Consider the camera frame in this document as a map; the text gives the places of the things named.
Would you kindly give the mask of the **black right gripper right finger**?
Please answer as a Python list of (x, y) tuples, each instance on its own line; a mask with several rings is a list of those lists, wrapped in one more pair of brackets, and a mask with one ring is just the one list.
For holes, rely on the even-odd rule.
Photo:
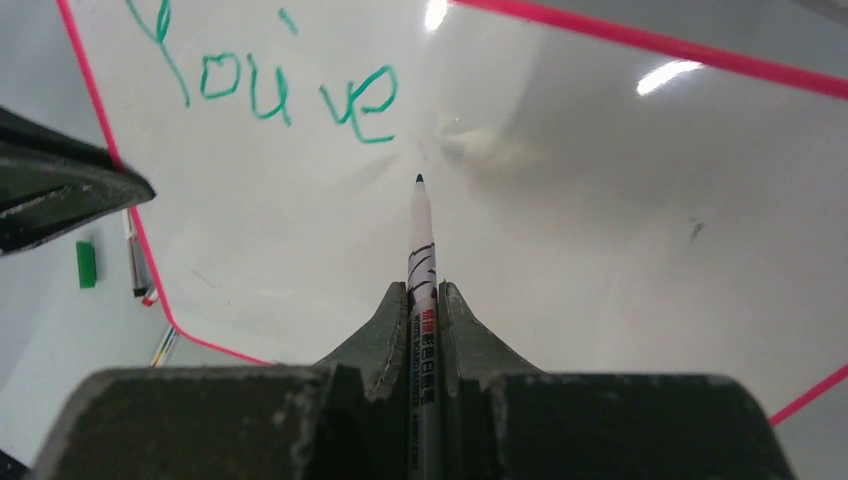
[(716, 374), (546, 373), (440, 287), (446, 479), (791, 479), (754, 397)]

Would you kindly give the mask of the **pink-framed whiteboard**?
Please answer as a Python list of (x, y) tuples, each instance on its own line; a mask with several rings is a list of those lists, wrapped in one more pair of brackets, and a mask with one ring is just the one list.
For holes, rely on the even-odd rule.
[(546, 370), (847, 370), (847, 82), (522, 1), (63, 1), (169, 322), (314, 361), (437, 272)]

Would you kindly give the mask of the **green marker cap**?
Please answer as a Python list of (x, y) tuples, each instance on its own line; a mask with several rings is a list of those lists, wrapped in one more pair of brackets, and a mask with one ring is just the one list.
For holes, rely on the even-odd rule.
[(95, 248), (91, 242), (77, 241), (75, 244), (78, 284), (80, 289), (94, 288), (97, 283)]

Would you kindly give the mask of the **green whiteboard marker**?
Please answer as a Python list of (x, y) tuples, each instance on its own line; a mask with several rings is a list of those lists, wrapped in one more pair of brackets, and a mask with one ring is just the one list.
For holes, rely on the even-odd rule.
[(411, 201), (407, 300), (409, 337), (409, 460), (411, 479), (442, 475), (438, 285), (431, 203), (422, 174)]

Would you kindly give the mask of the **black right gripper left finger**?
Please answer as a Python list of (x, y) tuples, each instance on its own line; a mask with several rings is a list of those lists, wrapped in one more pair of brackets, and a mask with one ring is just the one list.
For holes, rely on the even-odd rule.
[(403, 479), (401, 282), (312, 365), (107, 369), (72, 392), (33, 479)]

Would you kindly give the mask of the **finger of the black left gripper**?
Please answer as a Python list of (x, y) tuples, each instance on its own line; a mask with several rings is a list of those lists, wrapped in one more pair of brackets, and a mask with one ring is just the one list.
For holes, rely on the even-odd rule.
[(108, 150), (1, 110), (1, 253), (31, 250), (156, 196)]

